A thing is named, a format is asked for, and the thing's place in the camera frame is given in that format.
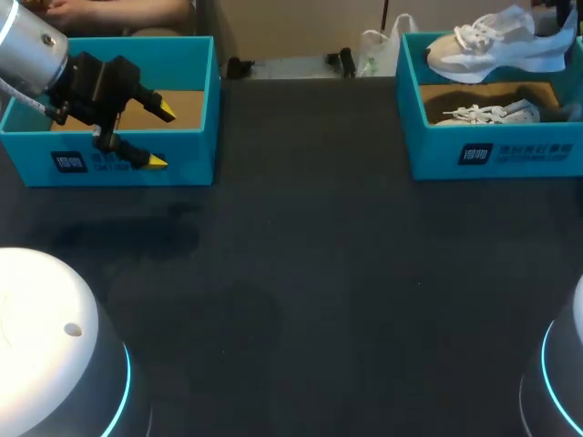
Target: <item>glowing blue ring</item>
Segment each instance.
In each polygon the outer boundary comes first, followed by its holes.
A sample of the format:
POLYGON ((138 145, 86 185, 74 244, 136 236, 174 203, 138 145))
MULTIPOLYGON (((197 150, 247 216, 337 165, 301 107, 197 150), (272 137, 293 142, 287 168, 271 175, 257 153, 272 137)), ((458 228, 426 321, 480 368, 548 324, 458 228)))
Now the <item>glowing blue ring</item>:
POLYGON ((563 415, 563 417, 568 422, 568 424, 571 425, 573 427, 573 429, 578 432, 579 435, 583 436, 583 430, 581 430, 577 426, 575 421, 573 419, 571 419, 570 416, 567 414, 567 412, 565 411, 565 409, 563 408, 561 403, 558 401, 557 396, 555 395, 555 392, 553 391, 553 388, 550 386, 550 381, 548 380, 547 364, 545 363, 545 349, 547 347, 547 337, 548 337, 548 334, 550 333, 550 329, 553 327, 553 323, 555 323, 555 322, 554 321, 551 322, 550 326, 547 329, 547 333, 545 334, 545 339, 543 340, 542 351, 540 353, 540 363, 541 363, 542 368, 543 368, 543 377, 545 378, 545 384, 547 385, 548 394, 550 394, 550 397, 553 400, 553 402, 555 403, 555 405, 557 406, 557 409, 563 415))
POLYGON ((124 390, 124 395, 121 398, 121 402, 119 403, 119 407, 118 407, 118 411, 116 412, 116 415, 113 416, 113 420, 111 421, 111 423, 109 424, 107 429, 103 432, 103 434, 101 434, 101 437, 108 437, 109 434, 111 434, 111 432, 113 431, 115 426, 118 424, 119 417, 121 416, 121 413, 124 411, 124 407, 126 406, 126 401, 128 400, 129 384, 131 382, 131 367, 129 365, 128 348, 126 348, 125 344, 124 344, 124 351, 126 352, 126 362, 128 363, 128 378, 126 379, 126 389, 124 390))

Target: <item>person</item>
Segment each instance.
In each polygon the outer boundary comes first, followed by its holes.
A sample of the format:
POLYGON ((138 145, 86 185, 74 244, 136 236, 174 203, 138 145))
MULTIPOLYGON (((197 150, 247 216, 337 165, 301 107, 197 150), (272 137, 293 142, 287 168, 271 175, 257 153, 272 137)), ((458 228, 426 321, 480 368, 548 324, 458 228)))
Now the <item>person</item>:
POLYGON ((179 25, 191 7, 191 0, 52 0, 37 14, 64 33, 115 34, 179 25))

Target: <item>cyan box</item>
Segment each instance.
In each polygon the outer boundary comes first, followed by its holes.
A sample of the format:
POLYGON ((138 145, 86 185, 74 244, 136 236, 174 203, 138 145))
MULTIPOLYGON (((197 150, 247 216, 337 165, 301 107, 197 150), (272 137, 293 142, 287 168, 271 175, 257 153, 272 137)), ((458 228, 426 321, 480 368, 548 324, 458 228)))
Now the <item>cyan box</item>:
POLYGON ((140 67, 142 85, 150 89, 204 91, 200 128, 118 131, 132 145, 168 162, 165 170, 132 170, 113 154, 101 156, 92 146, 90 131, 50 132, 52 121, 48 117, 12 99, 0 124, 0 139, 28 187, 212 183, 220 73, 211 37, 78 38, 70 40, 69 50, 72 55, 86 51, 103 61, 124 56, 140 67), (81 156, 87 171, 60 172, 55 156, 81 156))
MULTIPOLYGON (((413 177, 423 179, 532 178, 583 175, 583 123, 431 126, 420 85, 448 84, 425 62, 424 51, 442 33, 403 36, 396 96, 413 177)), ((484 83, 549 82, 559 103, 583 100, 583 45, 568 67, 534 74, 498 68, 484 83)))

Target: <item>robotic arm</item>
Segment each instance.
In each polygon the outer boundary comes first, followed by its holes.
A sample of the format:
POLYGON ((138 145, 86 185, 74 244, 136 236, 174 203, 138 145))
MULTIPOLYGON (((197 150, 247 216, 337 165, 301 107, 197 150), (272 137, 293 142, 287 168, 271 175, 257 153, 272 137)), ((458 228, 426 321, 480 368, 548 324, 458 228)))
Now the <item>robotic arm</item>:
POLYGON ((95 125, 93 145, 115 153, 133 168, 165 168, 147 150, 131 146, 114 132, 130 99, 166 122, 175 119, 162 96, 140 84, 140 71, 118 56, 103 62, 89 53, 68 54, 68 41, 16 0, 0 0, 0 89, 59 125, 74 117, 95 125), (47 95, 50 106, 34 100, 47 95))

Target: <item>white sneaker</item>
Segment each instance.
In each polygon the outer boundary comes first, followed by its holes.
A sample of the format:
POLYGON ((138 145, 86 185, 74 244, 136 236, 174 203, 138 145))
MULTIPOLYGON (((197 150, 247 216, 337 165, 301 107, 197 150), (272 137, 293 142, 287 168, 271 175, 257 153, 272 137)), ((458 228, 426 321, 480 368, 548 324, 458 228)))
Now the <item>white sneaker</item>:
POLYGON ((532 15, 510 6, 436 39, 427 47, 427 64, 438 75, 465 84, 480 83, 501 66, 531 73, 561 71, 565 69, 565 53, 577 34, 577 21, 577 9, 573 8, 558 33, 539 37, 532 15))
POLYGON ((528 100, 520 100, 507 107, 459 107, 456 111, 444 112, 454 116, 449 120, 437 123, 444 125, 494 125, 539 123, 540 113, 528 100))

